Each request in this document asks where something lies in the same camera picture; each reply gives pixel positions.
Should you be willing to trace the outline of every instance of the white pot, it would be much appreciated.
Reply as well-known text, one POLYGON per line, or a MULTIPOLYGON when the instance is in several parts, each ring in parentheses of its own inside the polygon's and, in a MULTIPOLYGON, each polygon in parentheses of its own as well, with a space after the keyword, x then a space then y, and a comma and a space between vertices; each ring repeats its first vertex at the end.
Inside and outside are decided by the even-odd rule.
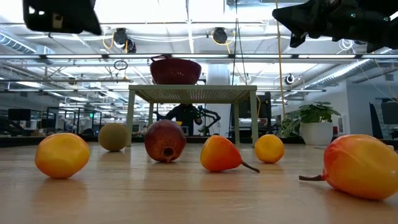
POLYGON ((300 128, 307 145, 327 146, 333 138, 333 123, 302 123, 300 128))

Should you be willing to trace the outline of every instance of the white table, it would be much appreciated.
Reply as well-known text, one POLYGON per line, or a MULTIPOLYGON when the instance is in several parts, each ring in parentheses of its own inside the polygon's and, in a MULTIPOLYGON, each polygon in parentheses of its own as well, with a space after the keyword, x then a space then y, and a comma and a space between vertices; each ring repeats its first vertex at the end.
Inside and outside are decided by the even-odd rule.
POLYGON ((233 103, 236 144, 239 144, 239 102, 250 98, 252 141, 254 145, 259 136, 256 90, 257 86, 253 85, 129 85, 126 124, 129 130, 128 146, 131 146, 136 95, 149 103, 148 126, 153 123, 154 103, 233 103))

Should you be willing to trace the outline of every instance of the table leg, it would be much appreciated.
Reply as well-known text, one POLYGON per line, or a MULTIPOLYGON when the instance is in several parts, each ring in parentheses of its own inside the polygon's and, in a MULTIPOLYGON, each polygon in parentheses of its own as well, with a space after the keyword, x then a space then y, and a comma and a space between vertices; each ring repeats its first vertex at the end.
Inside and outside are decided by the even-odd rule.
POLYGON ((154 103, 149 102, 148 128, 154 122, 154 103))
POLYGON ((134 99, 136 97, 135 90, 129 90, 129 104, 127 107, 127 119, 126 119, 126 127, 127 127, 127 146, 131 146, 131 138, 132 138, 132 121, 134 119, 134 99))
POLYGON ((239 135, 239 103, 234 104, 234 129, 235 129, 235 144, 241 143, 239 135))
POLYGON ((251 111, 251 135, 252 144, 259 139, 259 123, 257 120, 257 97, 256 91, 250 91, 250 111, 251 111))

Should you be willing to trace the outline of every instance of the orange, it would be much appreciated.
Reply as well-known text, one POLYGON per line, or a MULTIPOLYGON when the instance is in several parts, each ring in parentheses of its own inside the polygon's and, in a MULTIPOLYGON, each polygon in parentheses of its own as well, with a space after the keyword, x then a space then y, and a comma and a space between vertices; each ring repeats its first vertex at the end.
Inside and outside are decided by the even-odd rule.
POLYGON ((71 133, 53 134, 37 146, 35 164, 45 175, 65 179, 88 162, 90 150, 81 137, 71 133))
POLYGON ((257 158, 266 163, 276 163, 285 154, 284 143, 273 134, 261 136, 254 145, 257 158))

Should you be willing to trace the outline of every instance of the pear stem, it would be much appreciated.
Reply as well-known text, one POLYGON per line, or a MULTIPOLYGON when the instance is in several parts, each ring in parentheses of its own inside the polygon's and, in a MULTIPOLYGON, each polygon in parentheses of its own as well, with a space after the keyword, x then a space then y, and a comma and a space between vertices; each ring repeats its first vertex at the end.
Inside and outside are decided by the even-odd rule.
POLYGON ((324 181, 323 176, 322 175, 318 175, 315 177, 304 177, 304 176, 299 176, 298 177, 299 180, 304 180, 304 181, 324 181))
POLYGON ((254 170, 254 171, 256 171, 256 172, 260 172, 259 169, 254 168, 254 167, 250 166, 249 164, 247 164, 247 163, 245 163, 245 162, 243 162, 243 161, 242 161, 242 165, 243 165, 244 167, 247 167, 247 168, 249 168, 249 169, 251 169, 251 170, 254 170))

